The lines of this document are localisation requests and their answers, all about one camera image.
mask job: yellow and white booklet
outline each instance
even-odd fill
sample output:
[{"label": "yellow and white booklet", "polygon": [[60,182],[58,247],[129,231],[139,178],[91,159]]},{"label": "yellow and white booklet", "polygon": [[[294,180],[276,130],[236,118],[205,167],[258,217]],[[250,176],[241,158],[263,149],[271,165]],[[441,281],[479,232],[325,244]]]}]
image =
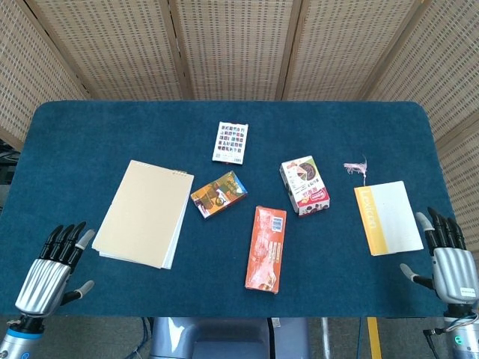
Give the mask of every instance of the yellow and white booklet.
[{"label": "yellow and white booklet", "polygon": [[92,244],[100,256],[170,269],[193,175],[131,161]]},{"label": "yellow and white booklet", "polygon": [[354,188],[371,255],[423,249],[404,182]]}]

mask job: blue felt surface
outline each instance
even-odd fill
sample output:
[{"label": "blue felt surface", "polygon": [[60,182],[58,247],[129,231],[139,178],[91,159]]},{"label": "blue felt surface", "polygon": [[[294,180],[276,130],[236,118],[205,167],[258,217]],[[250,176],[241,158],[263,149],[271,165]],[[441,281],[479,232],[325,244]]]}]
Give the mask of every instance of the blue felt surface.
[{"label": "blue felt surface", "polygon": [[[211,162],[218,122],[249,123],[243,166]],[[51,102],[36,112],[0,218],[0,313],[58,224],[99,228],[130,159],[195,175],[233,169],[248,197],[205,221],[190,201],[172,270],[87,250],[69,288],[96,286],[59,313],[102,316],[438,316],[426,251],[372,257],[344,162],[367,157],[370,185],[403,180],[414,211],[452,214],[427,116],[411,102]],[[331,208],[297,218],[278,172],[312,155]],[[244,288],[256,205],[287,210],[280,292]]]}]

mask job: robot finger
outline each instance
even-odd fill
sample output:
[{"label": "robot finger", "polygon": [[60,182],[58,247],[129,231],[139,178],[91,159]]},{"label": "robot finger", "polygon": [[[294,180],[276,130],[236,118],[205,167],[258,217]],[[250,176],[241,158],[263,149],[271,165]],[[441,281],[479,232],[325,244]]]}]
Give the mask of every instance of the robot finger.
[{"label": "robot finger", "polygon": [[429,221],[429,219],[427,219],[427,217],[421,212],[416,213],[416,219],[421,224],[421,227],[424,231],[427,247],[429,247],[429,255],[433,256],[434,250],[439,247],[436,238],[436,231],[434,230],[434,227]]},{"label": "robot finger", "polygon": [[446,233],[444,231],[441,215],[431,207],[427,207],[427,211],[433,219],[434,229],[436,230],[436,237],[439,247],[447,247],[448,243],[446,241]]},{"label": "robot finger", "polygon": [[82,222],[78,226],[76,226],[68,235],[67,240],[65,241],[63,248],[61,249],[61,253],[58,256],[58,260],[60,263],[65,263],[70,258],[70,255],[73,252],[73,248],[75,247],[75,243],[78,240],[80,232],[85,228],[87,222]]},{"label": "robot finger", "polygon": [[400,264],[401,271],[403,274],[412,282],[419,284],[420,286],[425,286],[428,289],[434,290],[434,283],[431,278],[423,277],[422,275],[416,274],[412,269],[405,263]]},{"label": "robot finger", "polygon": [[48,239],[45,241],[43,245],[42,251],[40,252],[39,259],[44,260],[50,255],[50,251],[52,250],[53,242],[56,240],[57,236],[60,234],[61,230],[63,230],[63,226],[60,225],[56,227],[48,236]]},{"label": "robot finger", "polygon": [[65,264],[71,267],[71,273],[73,273],[73,271],[75,270],[75,267],[78,264],[78,261],[80,260],[83,251],[86,249],[89,241],[91,241],[94,236],[94,230],[87,230],[85,234],[81,237],[81,239],[78,241],[78,243],[75,244],[75,248],[73,249],[70,258],[68,259],[68,261],[65,262]]},{"label": "robot finger", "polygon": [[67,240],[67,237],[70,235],[71,231],[75,228],[73,224],[66,227],[60,235],[58,235],[53,242],[52,252],[49,255],[50,260],[57,261],[60,257],[61,250],[64,246],[64,242]]},{"label": "robot finger", "polygon": [[442,221],[442,225],[444,226],[444,231],[446,233],[446,241],[448,242],[448,247],[458,248],[459,245],[457,244],[456,236],[454,235],[454,232],[452,231],[449,221],[446,218],[441,218],[441,221]]},{"label": "robot finger", "polygon": [[78,237],[80,235],[80,232],[83,231],[85,226],[87,225],[87,222],[83,221],[80,223],[78,226],[76,226],[70,233],[70,235],[67,238],[67,241],[73,241],[76,242],[78,240]]},{"label": "robot finger", "polygon": [[82,299],[91,289],[94,287],[95,282],[89,280],[85,284],[83,284],[78,289],[73,290],[72,292],[66,292],[61,300],[60,305],[65,305],[70,303],[71,301],[75,301],[76,299]]},{"label": "robot finger", "polygon": [[461,228],[459,227],[457,222],[452,218],[448,218],[448,222],[451,226],[451,231],[454,234],[454,238],[456,239],[457,247],[459,249],[463,249],[465,251],[466,250],[466,244],[464,242],[464,236],[463,236],[463,232],[462,232]]}]

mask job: barcode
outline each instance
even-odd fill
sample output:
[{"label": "barcode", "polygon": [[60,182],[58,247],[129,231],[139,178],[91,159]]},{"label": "barcode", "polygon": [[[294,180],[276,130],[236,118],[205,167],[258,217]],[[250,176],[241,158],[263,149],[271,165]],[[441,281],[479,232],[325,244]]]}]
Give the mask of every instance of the barcode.
[{"label": "barcode", "polygon": [[283,230],[283,218],[273,217],[271,230],[273,232],[281,232]]}]

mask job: beige notebook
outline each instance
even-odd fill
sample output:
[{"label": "beige notebook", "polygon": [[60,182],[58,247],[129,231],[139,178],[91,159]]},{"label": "beige notebook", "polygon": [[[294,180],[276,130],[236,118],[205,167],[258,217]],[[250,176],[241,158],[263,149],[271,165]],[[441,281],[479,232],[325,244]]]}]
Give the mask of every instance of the beige notebook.
[{"label": "beige notebook", "polygon": [[131,161],[92,244],[100,256],[170,269],[193,176]]}]

